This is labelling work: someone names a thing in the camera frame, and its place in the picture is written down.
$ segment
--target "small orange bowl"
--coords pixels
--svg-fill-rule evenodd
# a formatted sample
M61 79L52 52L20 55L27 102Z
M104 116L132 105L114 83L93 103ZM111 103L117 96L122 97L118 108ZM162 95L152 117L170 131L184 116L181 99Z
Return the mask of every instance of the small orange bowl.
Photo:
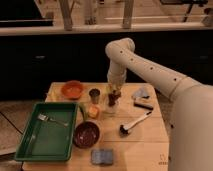
M83 84L80 81L71 80L62 86L61 93L67 99L79 99L82 95L83 89Z

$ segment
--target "dark red bowl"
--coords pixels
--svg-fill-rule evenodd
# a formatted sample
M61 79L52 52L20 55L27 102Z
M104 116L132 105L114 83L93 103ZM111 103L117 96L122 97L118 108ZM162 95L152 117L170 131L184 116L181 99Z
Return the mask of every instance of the dark red bowl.
M100 137L100 130L93 122L82 122L74 132L74 144L79 148L92 147Z

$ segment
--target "metal fork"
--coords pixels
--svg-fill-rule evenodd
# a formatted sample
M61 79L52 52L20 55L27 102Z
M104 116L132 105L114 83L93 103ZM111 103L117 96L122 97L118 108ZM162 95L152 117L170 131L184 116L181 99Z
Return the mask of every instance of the metal fork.
M38 115L38 119L40 119L40 120L42 120L42 121L45 121L45 122L51 121L51 122L55 122L55 123L60 124L60 125L63 125L63 126L68 126L68 123L65 123L65 122L56 120L56 119L54 119L54 118L52 118L52 117L43 115L43 114L41 114L41 113Z

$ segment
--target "green plastic tray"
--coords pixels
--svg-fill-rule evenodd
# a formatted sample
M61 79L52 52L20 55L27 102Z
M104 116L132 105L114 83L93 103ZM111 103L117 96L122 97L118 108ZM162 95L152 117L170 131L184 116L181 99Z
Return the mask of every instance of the green plastic tray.
M14 159L67 161L71 157L77 109L77 103L36 103ZM38 119L39 113L68 122L69 125L65 127L55 122L41 121Z

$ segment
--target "brown bowl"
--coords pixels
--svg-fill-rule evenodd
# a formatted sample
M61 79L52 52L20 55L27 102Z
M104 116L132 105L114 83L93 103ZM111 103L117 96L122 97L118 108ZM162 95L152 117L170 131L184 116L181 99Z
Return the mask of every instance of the brown bowl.
M62 88L61 93L67 99L79 99L83 92L83 84L77 80L71 80L66 82Z
M99 139L100 130L93 122L82 122L74 132L74 144L79 148L92 147Z

